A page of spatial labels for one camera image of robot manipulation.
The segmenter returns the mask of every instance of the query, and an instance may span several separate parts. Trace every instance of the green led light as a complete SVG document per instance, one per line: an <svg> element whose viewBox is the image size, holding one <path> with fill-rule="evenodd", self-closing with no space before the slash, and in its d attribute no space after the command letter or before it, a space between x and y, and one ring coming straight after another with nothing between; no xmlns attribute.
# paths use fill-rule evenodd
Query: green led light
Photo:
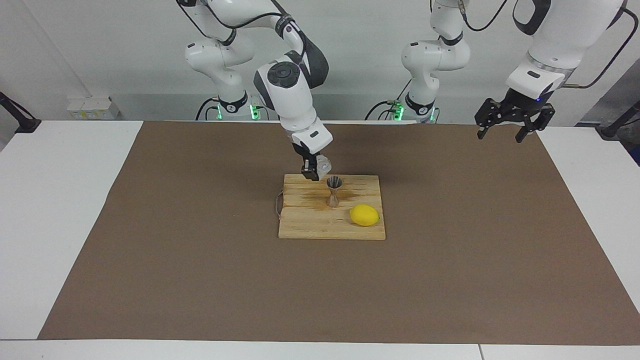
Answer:
<svg viewBox="0 0 640 360"><path fill-rule="evenodd" d="M395 121L401 121L402 116L404 115L404 106L400 105L399 102L396 103L398 109L396 109L396 113L394 114Z"/></svg>
<svg viewBox="0 0 640 360"><path fill-rule="evenodd" d="M431 109L431 117L429 118L428 124L436 124L438 122L439 116L440 116L440 108Z"/></svg>
<svg viewBox="0 0 640 360"><path fill-rule="evenodd" d="M249 107L251 108L251 118L253 120L260 120L260 110L253 105L249 105Z"/></svg>

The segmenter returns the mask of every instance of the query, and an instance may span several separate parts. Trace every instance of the lemon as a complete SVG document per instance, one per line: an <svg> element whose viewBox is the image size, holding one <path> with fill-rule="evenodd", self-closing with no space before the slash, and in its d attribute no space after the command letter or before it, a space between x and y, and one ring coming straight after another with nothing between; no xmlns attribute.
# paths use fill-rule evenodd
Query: lemon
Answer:
<svg viewBox="0 0 640 360"><path fill-rule="evenodd" d="M373 206L359 204L349 210L351 221L360 226L372 226L380 221L380 215Z"/></svg>

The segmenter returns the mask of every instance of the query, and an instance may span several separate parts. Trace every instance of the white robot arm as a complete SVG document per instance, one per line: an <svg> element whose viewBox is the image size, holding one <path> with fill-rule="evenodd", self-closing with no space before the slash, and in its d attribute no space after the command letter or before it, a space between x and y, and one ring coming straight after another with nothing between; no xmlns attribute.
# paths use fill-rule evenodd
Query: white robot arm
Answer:
<svg viewBox="0 0 640 360"><path fill-rule="evenodd" d="M469 0L462 3L467 6ZM463 39L465 23L458 0L435 0L431 28L438 40L412 42L404 47L402 63L412 76L411 87L402 100L404 117L424 122L430 118L440 81L436 71L462 69L469 62L471 50Z"/></svg>
<svg viewBox="0 0 640 360"><path fill-rule="evenodd" d="M223 118L246 116L252 110L246 105L240 75L228 68L253 58L250 41L237 29L271 28L291 46L292 51L260 67L253 83L264 104L278 113L294 150L303 157L302 174L313 181L322 179L331 163L320 152L333 136L316 114L310 89L322 85L328 75L324 54L275 0L177 1L193 13L196 26L210 38L189 45L186 58L216 83Z"/></svg>
<svg viewBox="0 0 640 360"><path fill-rule="evenodd" d="M580 65L585 52L626 11L627 0L518 0L513 11L517 28L533 36L522 63L507 80L503 101L485 100L476 113L484 138L501 122L523 122L516 140L544 130L556 112L547 101Z"/></svg>

